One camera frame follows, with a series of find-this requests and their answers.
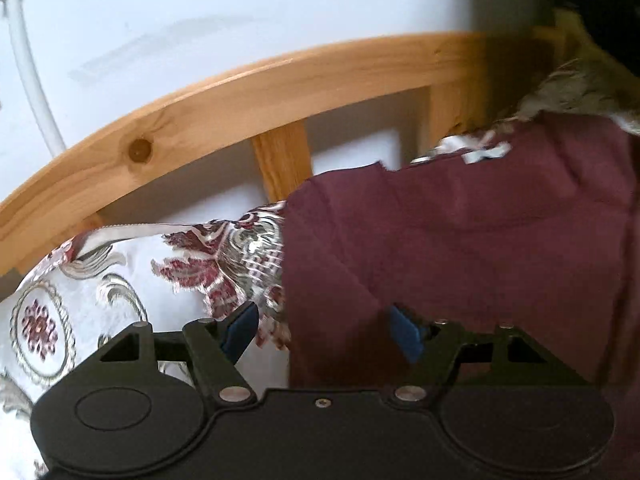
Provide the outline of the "maroon long-sleeve garment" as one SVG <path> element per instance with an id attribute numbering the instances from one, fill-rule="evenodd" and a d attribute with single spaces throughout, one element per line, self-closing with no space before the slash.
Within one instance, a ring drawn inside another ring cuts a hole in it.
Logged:
<path id="1" fill-rule="evenodd" d="M 639 387 L 639 141 L 612 120 L 514 122 L 506 156 L 331 171 L 290 195 L 296 387 L 388 384 L 388 310 L 520 326 L 599 385 Z"/>

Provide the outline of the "floral white satin bedspread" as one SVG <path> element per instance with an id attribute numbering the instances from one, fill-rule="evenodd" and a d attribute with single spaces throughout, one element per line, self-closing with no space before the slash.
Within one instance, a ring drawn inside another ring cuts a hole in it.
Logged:
<path id="1" fill-rule="evenodd" d="M 639 79 L 600 61 L 562 66 L 526 96 L 514 117 L 468 136 L 448 136 L 409 167 L 445 155 L 472 164 L 506 156 L 514 122 L 569 114 L 612 120 L 639 141 Z M 69 240 L 39 263 L 1 305 L 1 474 L 35 479 L 47 470 L 29 416 L 39 397 L 127 325 L 172 332 L 197 318 L 223 320 L 247 300 L 260 312 L 242 367 L 257 385 L 291 365 L 283 287 L 284 202 L 235 221 L 130 224 Z M 287 359 L 258 356 L 285 348 Z M 639 474 L 639 387 L 603 386 L 617 418 L 605 466 L 614 479 Z"/>

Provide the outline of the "wooden bed frame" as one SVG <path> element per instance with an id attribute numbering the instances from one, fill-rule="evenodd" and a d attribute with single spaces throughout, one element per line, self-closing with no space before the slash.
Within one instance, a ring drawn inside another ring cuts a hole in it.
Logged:
<path id="1" fill-rule="evenodd" d="M 253 145 L 270 200 L 311 174 L 309 117 L 416 92 L 416 146 L 492 122 L 567 56 L 565 32 L 428 32 L 328 44 L 250 64 L 164 96 L 93 133 L 1 205 L 1 267 L 27 271 L 101 210 L 222 148 Z"/>

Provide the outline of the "white wall pipe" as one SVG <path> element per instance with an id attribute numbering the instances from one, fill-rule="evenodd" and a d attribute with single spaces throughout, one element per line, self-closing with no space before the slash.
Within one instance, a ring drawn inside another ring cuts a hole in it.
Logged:
<path id="1" fill-rule="evenodd" d="M 9 24 L 10 41 L 17 73 L 20 76 L 32 116 L 34 116 L 42 140 L 51 157 L 58 157 L 66 150 L 66 143 L 52 114 L 32 55 L 23 0 L 1 0 L 1 3 Z"/>

